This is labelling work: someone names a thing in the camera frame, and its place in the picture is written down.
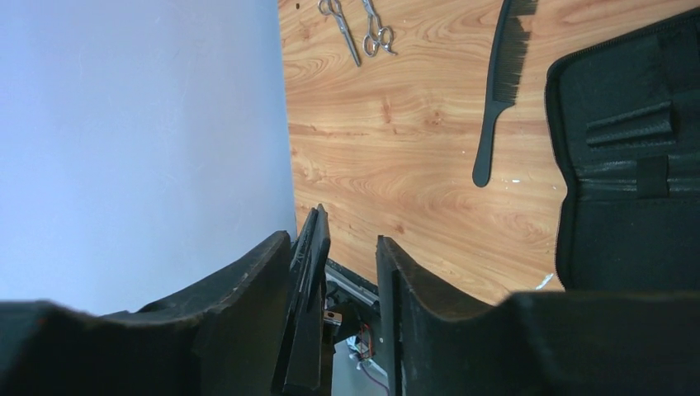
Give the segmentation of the black zip tool case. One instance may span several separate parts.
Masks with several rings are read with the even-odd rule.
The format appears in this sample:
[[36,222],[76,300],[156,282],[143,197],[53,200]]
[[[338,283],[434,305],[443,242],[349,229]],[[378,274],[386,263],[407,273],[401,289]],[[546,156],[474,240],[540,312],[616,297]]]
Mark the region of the black zip tool case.
[[550,66],[546,118],[567,193],[567,290],[699,287],[699,10]]

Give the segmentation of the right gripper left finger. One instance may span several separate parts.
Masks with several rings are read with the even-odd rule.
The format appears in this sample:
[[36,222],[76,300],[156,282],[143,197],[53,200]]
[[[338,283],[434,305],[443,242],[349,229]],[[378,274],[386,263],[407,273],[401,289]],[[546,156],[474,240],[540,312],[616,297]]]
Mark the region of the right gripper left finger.
[[268,395],[285,322],[291,239],[136,312],[48,300],[1,305],[4,395]]

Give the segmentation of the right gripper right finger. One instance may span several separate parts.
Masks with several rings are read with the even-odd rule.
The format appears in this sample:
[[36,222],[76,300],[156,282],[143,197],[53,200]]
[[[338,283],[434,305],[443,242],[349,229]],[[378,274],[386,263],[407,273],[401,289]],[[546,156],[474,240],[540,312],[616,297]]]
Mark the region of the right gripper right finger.
[[516,292],[480,301],[380,236],[392,395],[696,395],[696,292]]

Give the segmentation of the black handled tail comb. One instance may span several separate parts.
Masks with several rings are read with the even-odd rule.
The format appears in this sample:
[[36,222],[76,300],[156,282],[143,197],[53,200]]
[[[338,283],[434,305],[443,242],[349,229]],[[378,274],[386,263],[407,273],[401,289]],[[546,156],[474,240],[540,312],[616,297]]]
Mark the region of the black handled tail comb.
[[480,131],[472,181],[478,187],[489,183],[494,134],[501,113],[516,103],[531,33],[521,17],[537,12],[537,0],[504,0],[494,31],[486,76],[484,114]]

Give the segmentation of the black straight comb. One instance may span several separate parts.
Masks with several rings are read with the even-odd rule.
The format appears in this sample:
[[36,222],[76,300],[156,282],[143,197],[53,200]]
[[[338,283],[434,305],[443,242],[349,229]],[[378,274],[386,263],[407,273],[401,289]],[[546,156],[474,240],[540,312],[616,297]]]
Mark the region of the black straight comb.
[[310,210],[292,245],[286,321],[272,379],[272,395],[320,395],[324,354],[328,213]]

